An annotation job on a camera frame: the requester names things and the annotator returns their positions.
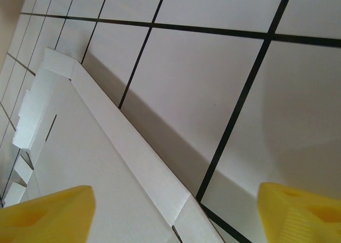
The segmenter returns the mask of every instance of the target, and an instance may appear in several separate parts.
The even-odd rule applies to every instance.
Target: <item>beige wall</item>
[[[0,68],[10,47],[23,2],[24,0],[0,0]]]

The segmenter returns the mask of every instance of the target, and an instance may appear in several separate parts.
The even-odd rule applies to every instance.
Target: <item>yellow plastic object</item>
[[[262,183],[258,210],[269,243],[340,243],[341,201]]]
[[[86,242],[95,212],[90,186],[78,186],[0,209],[0,242]]]

